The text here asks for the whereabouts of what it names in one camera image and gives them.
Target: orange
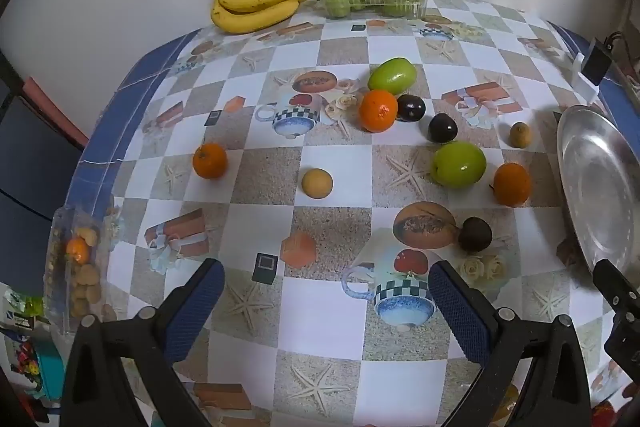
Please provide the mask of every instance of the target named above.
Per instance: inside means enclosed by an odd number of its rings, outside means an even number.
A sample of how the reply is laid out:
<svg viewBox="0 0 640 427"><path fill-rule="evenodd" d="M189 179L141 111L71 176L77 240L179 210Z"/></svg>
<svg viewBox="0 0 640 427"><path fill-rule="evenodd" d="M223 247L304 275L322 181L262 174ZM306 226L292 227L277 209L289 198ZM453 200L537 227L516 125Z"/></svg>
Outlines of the orange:
<svg viewBox="0 0 640 427"><path fill-rule="evenodd" d="M519 206L531 195L531 176L522 165L504 163L494 175L494 196L500 204Z"/></svg>
<svg viewBox="0 0 640 427"><path fill-rule="evenodd" d="M193 155L193 170L201 178L220 178L226 171L226 151L217 143L204 143Z"/></svg>
<svg viewBox="0 0 640 427"><path fill-rule="evenodd" d="M74 237L66 244L66 254L76 263L85 264L89 261L89 245L82 237Z"/></svg>
<svg viewBox="0 0 640 427"><path fill-rule="evenodd" d="M374 89L364 96L358 113L367 131L386 131L396 121L398 100L388 91Z"/></svg>

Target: banana bunch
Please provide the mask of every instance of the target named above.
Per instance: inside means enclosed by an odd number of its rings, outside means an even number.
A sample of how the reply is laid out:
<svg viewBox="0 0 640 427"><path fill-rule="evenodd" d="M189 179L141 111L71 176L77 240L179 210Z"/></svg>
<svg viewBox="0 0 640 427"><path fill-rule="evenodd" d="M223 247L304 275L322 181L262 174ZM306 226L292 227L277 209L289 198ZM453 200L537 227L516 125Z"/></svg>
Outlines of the banana bunch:
<svg viewBox="0 0 640 427"><path fill-rule="evenodd" d="M229 33L250 33L291 17L305 0L214 0L211 20Z"/></svg>

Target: silver tray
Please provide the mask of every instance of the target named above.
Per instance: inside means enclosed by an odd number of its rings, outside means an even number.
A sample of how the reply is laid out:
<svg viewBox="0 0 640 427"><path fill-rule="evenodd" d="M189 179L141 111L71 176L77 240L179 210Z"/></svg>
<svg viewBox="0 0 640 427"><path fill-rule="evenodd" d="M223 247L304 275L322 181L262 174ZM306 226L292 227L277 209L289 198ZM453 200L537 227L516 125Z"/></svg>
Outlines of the silver tray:
<svg viewBox="0 0 640 427"><path fill-rule="evenodd" d="M558 124L558 161L589 269L609 259L640 287L640 165L631 147L600 113L574 105Z"/></svg>

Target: blue rubber pad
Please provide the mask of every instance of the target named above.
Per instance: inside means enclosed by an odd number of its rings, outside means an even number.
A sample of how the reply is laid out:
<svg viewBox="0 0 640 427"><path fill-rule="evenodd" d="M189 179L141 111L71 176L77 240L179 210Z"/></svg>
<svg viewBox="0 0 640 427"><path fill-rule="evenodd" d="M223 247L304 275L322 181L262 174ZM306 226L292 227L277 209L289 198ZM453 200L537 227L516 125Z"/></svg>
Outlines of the blue rubber pad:
<svg viewBox="0 0 640 427"><path fill-rule="evenodd" d="M429 290L466 359L484 367L491 355L489 330L449 275L441 268L441 263L431 266Z"/></svg>
<svg viewBox="0 0 640 427"><path fill-rule="evenodd" d="M167 362L180 362L187 357L224 288L222 264L213 263L166 328L164 358Z"/></svg>

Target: screw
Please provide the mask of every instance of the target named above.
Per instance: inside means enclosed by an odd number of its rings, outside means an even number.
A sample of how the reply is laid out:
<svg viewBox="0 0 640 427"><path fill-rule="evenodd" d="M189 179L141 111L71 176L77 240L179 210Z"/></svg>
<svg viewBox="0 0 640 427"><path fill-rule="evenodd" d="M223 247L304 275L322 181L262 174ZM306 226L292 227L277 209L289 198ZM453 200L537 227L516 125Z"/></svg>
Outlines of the screw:
<svg viewBox="0 0 640 427"><path fill-rule="evenodd" d="M500 308L498 310L498 316L506 321L512 321L516 314L511 308Z"/></svg>
<svg viewBox="0 0 640 427"><path fill-rule="evenodd" d="M153 306L145 306L138 312L141 319L151 319L156 315L156 309Z"/></svg>
<svg viewBox="0 0 640 427"><path fill-rule="evenodd" d="M93 315L85 315L80 324L82 324L85 328L88 328L95 322L95 317Z"/></svg>
<svg viewBox="0 0 640 427"><path fill-rule="evenodd" d="M569 315L558 315L558 322L567 328L571 326L571 317Z"/></svg>

